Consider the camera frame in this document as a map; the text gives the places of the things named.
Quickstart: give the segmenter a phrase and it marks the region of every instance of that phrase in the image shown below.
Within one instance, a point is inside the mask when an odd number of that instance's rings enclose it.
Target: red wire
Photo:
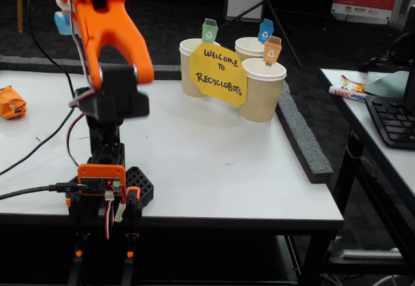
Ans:
[[[108,205],[106,206],[105,211],[105,238],[106,240],[110,239],[110,228],[109,228],[109,219],[110,219],[110,204],[111,202],[108,202]]]
[[[121,185],[120,187],[119,187],[119,189],[120,189],[120,194],[121,194],[121,203],[122,204],[125,204],[125,202],[126,202],[126,199],[125,199],[125,193],[124,193],[124,187]]]
[[[71,149],[69,148],[69,138],[71,137],[71,131],[72,131],[72,128],[75,126],[75,124],[84,116],[85,114],[81,114],[81,115],[79,115],[73,122],[72,122],[72,124],[71,124],[71,126],[69,126],[69,129],[68,129],[68,131],[67,131],[67,135],[66,135],[66,149],[67,149],[67,152],[69,153],[69,156],[71,157],[71,159],[73,160],[73,162],[75,163],[75,165],[76,166],[79,166],[78,165],[78,163],[77,163],[77,161],[75,161],[75,159],[72,157],[72,154],[71,154]]]
[[[111,226],[114,225],[114,202],[111,202]]]

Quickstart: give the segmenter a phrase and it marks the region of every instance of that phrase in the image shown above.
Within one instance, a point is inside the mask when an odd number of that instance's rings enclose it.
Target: light blue tag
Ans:
[[[54,22],[58,27],[59,34],[61,35],[71,35],[71,23],[69,21],[69,14],[64,14],[63,12],[54,13]]]
[[[261,43],[265,43],[268,41],[273,31],[274,24],[272,20],[264,19],[264,21],[262,21],[261,27],[259,28],[258,40]]]

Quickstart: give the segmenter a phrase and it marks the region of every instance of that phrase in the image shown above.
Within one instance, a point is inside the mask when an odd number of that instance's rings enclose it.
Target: paper cup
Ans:
[[[262,58],[265,45],[257,38],[239,38],[235,42],[235,52],[241,62],[250,58]]]
[[[207,98],[190,79],[189,56],[202,43],[201,38],[190,38],[180,43],[180,62],[182,68],[182,88],[185,95],[192,98]]]
[[[267,123],[277,107],[287,70],[279,63],[270,67],[262,59],[242,62],[248,76],[246,102],[241,106],[241,117],[255,123]]]

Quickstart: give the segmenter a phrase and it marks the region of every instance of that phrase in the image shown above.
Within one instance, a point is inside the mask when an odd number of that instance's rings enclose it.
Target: gray foam strip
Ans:
[[[82,64],[80,60],[69,59],[55,59],[59,65],[65,68],[70,73],[83,74]],[[117,64],[106,64],[100,62],[101,66],[111,67]],[[0,69],[13,71],[33,71],[33,72],[49,72],[60,73],[60,70],[55,67],[46,58],[25,58],[18,56],[0,56]],[[156,72],[156,80],[181,80],[180,66],[154,66]]]
[[[310,181],[312,183],[328,182],[334,173],[333,168],[303,115],[298,111],[286,82],[284,82],[278,101],[277,114]]]
[[[82,74],[79,60],[56,59],[58,64],[70,73]],[[110,67],[116,64],[104,64]],[[24,58],[18,56],[0,56],[0,69],[14,71],[33,71],[59,73],[60,70],[46,58]],[[156,80],[181,80],[180,66],[154,66]],[[284,131],[294,149],[297,158],[312,183],[327,182],[333,175],[329,160],[322,152],[313,132],[308,127],[303,115],[298,111],[290,89],[284,83],[278,102],[277,114]]]

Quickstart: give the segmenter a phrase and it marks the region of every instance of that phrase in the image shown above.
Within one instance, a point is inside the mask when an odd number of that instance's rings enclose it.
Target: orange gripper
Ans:
[[[145,40],[125,10],[125,0],[71,0],[74,26],[84,44],[92,86],[102,81],[98,57],[104,46],[114,46],[129,64],[137,67],[137,83],[154,80],[154,70]]]

